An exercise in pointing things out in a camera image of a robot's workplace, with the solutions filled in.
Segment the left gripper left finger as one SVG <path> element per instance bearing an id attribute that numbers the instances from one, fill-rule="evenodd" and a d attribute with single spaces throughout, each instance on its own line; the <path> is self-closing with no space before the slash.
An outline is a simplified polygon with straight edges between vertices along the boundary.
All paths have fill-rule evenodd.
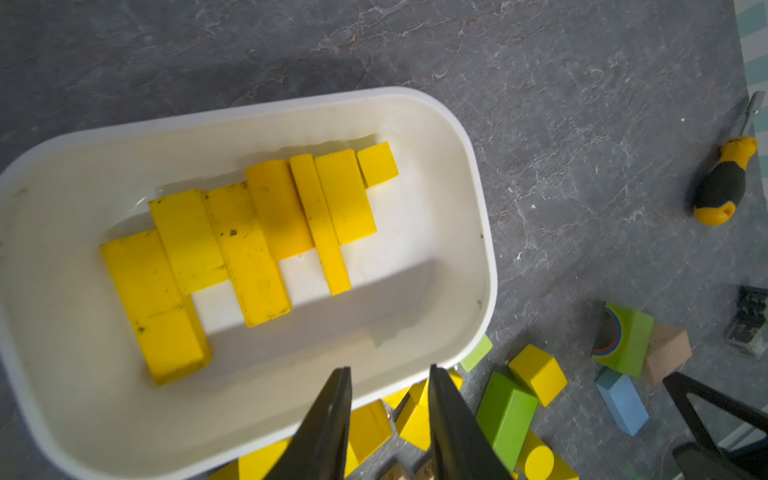
<path id="1" fill-rule="evenodd" d="M 336 368 L 265 478 L 343 479 L 351 405 L 351 368 Z"/>

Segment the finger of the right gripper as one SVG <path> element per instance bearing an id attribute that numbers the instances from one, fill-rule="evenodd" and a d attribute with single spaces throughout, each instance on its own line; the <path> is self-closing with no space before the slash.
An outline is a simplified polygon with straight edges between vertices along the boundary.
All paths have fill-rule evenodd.
<path id="1" fill-rule="evenodd" d="M 691 439 L 673 449 L 680 479 L 765 479 L 767 410 L 752 407 L 682 373 L 663 385 Z"/>

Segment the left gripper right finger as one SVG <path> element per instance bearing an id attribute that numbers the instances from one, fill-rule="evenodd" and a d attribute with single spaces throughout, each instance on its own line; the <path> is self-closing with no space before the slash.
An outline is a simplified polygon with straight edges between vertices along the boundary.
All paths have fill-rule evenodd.
<path id="1" fill-rule="evenodd" d="M 448 371 L 430 366 L 428 410 L 436 479 L 512 479 Z"/>

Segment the thin yellow stick block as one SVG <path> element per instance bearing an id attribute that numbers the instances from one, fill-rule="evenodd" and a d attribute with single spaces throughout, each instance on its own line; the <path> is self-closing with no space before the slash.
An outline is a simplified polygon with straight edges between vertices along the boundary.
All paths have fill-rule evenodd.
<path id="1" fill-rule="evenodd" d="M 291 157 L 289 166 L 331 295 L 351 289 L 348 271 L 313 157 Z"/>

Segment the yellow plank block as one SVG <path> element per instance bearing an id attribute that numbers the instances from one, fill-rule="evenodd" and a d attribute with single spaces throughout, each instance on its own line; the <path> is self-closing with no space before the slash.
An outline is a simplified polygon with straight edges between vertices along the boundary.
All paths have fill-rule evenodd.
<path id="1" fill-rule="evenodd" d="M 203 190 L 192 189 L 153 200 L 149 209 L 183 295 L 228 280 Z"/>

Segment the small yellow cube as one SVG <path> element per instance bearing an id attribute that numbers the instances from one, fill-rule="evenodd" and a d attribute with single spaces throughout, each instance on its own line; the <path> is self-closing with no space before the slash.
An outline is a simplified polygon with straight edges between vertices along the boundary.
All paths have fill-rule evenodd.
<path id="1" fill-rule="evenodd" d="M 399 175 L 394 155 L 388 142 L 383 142 L 356 153 L 365 186 L 372 188 Z"/>

